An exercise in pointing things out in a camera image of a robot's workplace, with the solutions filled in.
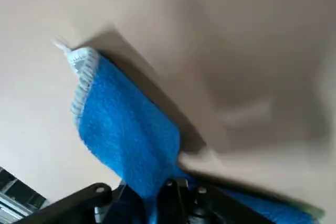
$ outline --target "blue towel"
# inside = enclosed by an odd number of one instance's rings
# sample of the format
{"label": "blue towel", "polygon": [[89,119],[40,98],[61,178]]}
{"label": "blue towel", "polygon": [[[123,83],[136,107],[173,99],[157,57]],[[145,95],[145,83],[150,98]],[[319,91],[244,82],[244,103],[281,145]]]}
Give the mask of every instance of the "blue towel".
{"label": "blue towel", "polygon": [[[81,139],[114,170],[155,215],[155,199],[176,169],[179,130],[114,64],[91,48],[67,53],[80,69],[72,112]],[[297,208],[251,196],[227,194],[278,224],[310,224]]]}

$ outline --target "towel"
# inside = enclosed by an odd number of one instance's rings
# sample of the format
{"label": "towel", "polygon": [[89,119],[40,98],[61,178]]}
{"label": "towel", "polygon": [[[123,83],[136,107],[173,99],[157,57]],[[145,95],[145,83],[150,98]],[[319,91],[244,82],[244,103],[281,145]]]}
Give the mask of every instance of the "towel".
{"label": "towel", "polygon": [[[81,139],[93,155],[142,197],[149,220],[154,223],[160,188],[169,177],[183,176],[175,165],[180,146],[177,126],[94,49],[64,51],[79,76],[71,111]],[[314,221],[292,206],[225,188],[223,192],[277,224]]]}

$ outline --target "blurred object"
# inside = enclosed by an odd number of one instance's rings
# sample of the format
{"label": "blurred object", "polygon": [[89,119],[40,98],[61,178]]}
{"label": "blurred object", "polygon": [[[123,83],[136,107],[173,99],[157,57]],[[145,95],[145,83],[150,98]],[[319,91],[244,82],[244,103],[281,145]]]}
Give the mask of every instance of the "blurred object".
{"label": "blurred object", "polygon": [[271,122],[274,99],[268,97],[253,102],[240,104],[219,113],[218,120],[227,128],[260,126]]}
{"label": "blurred object", "polygon": [[39,210],[46,199],[0,167],[0,223],[12,223]]}

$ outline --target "screw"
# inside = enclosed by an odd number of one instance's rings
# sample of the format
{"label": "screw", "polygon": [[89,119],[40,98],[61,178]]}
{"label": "screw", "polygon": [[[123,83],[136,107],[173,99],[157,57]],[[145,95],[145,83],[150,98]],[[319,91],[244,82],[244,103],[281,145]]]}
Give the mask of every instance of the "screw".
{"label": "screw", "polygon": [[97,193],[102,193],[103,191],[105,191],[105,188],[103,188],[103,187],[98,187],[98,188],[96,189],[96,192],[97,192]]}
{"label": "screw", "polygon": [[199,187],[198,189],[197,189],[197,191],[198,191],[198,193],[199,194],[205,194],[206,192],[207,192],[207,190],[206,190],[206,188],[205,187]]}

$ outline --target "wall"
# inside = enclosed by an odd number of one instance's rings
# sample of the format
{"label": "wall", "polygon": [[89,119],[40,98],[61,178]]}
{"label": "wall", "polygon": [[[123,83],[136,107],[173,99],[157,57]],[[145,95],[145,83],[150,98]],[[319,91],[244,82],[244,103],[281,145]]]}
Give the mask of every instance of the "wall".
{"label": "wall", "polygon": [[118,182],[78,140],[68,110],[76,79],[49,43],[61,35],[75,46],[113,26],[211,147],[182,154],[185,166],[335,218],[334,0],[0,3],[0,162],[46,197]]}

